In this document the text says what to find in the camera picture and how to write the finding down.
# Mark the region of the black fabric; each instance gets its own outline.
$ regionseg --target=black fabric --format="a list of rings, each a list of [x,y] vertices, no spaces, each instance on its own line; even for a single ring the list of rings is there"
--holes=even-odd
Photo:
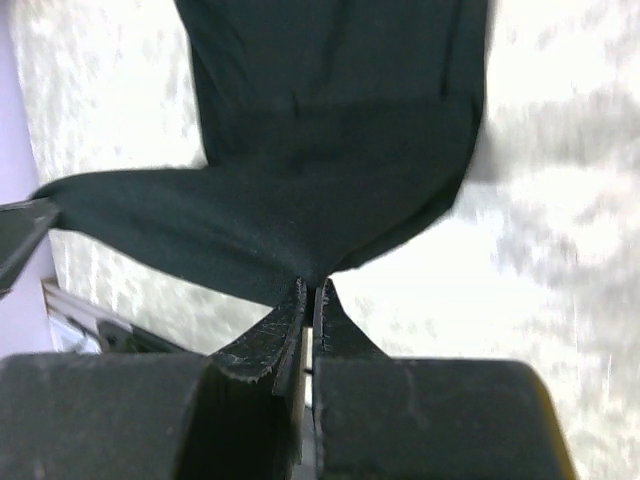
[[[484,102],[486,0],[178,0],[208,167],[40,189],[57,227],[275,305],[451,207]]]

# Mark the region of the dark object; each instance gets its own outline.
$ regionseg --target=dark object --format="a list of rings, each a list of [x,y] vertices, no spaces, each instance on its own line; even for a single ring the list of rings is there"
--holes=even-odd
[[[528,367],[389,358],[326,280],[453,203],[482,114],[486,1],[178,8],[210,166],[66,178],[0,211],[0,286],[59,208],[57,228],[275,308],[208,357],[105,319],[104,355],[1,362],[0,478],[575,479]]]
[[[210,357],[3,361],[0,478],[290,478],[300,455],[305,295],[299,283],[288,302]]]
[[[0,206],[0,300],[59,214],[60,209],[46,199]]]
[[[309,314],[313,436],[302,417]],[[315,458],[294,468],[301,432]],[[576,478],[546,389],[529,367],[391,359],[348,319],[330,281],[315,302],[298,282],[210,357],[5,360],[0,435],[11,439],[0,442],[0,477],[12,480]]]
[[[482,117],[486,0],[177,5],[209,166],[53,182],[35,197],[57,228],[275,306],[451,207]]]

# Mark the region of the garment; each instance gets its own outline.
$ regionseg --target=garment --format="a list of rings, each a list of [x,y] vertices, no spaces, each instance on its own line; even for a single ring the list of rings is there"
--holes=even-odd
[[[38,190],[57,228],[275,305],[451,207],[484,102],[486,0],[178,0],[208,166]]]

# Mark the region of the wall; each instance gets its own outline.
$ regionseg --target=wall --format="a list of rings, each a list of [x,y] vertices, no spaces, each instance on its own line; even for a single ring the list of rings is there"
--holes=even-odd
[[[23,200],[36,186],[35,162],[9,35],[7,2],[0,0],[0,204]],[[40,287],[40,279],[52,275],[53,258],[47,241],[33,256],[14,290],[0,302],[0,358],[53,348]]]

